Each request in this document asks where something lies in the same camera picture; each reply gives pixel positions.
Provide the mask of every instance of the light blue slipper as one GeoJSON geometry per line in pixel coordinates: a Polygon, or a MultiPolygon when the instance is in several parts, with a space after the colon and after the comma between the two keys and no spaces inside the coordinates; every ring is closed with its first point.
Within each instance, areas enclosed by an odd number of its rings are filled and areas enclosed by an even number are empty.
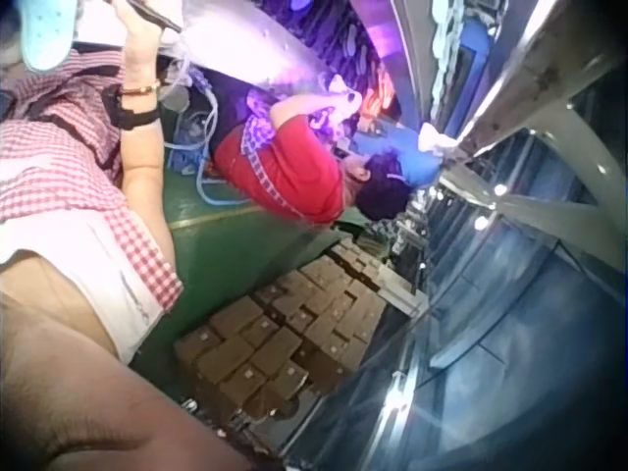
{"type": "Polygon", "coordinates": [[[59,67],[70,54],[79,0],[17,0],[22,56],[35,72],[59,67]]]}

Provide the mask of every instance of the pink gingham shirt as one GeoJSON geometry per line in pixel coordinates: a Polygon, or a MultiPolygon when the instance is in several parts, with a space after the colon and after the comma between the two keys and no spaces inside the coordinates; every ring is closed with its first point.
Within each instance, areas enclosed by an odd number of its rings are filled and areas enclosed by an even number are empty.
{"type": "Polygon", "coordinates": [[[120,68],[115,77],[72,77],[85,69],[121,63],[118,51],[79,54],[73,50],[53,73],[3,80],[2,88],[15,94],[17,106],[0,125],[0,159],[43,157],[46,164],[0,179],[0,224],[62,209],[100,212],[133,268],[168,311],[183,285],[120,191],[120,131],[110,124],[101,99],[106,86],[122,82],[124,70],[120,68]],[[63,119],[84,143],[53,123],[27,119],[29,105],[46,94],[50,100],[40,116],[63,119]]]}

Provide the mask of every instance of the green floor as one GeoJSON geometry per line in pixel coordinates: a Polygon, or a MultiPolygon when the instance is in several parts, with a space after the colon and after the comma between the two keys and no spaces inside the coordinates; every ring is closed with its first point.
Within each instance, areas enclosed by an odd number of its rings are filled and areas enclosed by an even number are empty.
{"type": "MultiPolygon", "coordinates": [[[[340,233],[287,223],[251,206],[209,206],[196,193],[193,178],[167,173],[165,187],[166,218],[185,290],[132,367],[180,399],[185,390],[172,353],[174,340],[221,306],[315,258],[340,233]]],[[[236,197],[229,188],[210,186],[207,191],[214,197],[236,197]]]]}

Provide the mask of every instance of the black wristband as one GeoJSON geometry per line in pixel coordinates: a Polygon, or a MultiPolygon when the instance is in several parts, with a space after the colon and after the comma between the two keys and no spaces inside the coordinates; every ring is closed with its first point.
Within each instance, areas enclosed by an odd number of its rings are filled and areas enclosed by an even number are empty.
{"type": "Polygon", "coordinates": [[[113,126],[123,131],[131,131],[139,126],[150,125],[159,120],[159,107],[144,113],[135,113],[122,107],[121,87],[110,85],[102,92],[102,102],[113,126]]]}

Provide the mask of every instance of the red t-shirt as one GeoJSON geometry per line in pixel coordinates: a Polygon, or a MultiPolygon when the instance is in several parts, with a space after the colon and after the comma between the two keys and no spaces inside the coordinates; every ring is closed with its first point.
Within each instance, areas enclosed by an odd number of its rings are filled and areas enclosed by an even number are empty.
{"type": "MultiPolygon", "coordinates": [[[[221,142],[213,157],[224,179],[276,214],[297,218],[268,194],[240,153],[244,126],[221,142]]],[[[305,116],[285,122],[269,145],[257,151],[268,178],[282,198],[315,224],[329,224],[343,211],[342,176],[334,156],[310,129],[305,116]]]]}

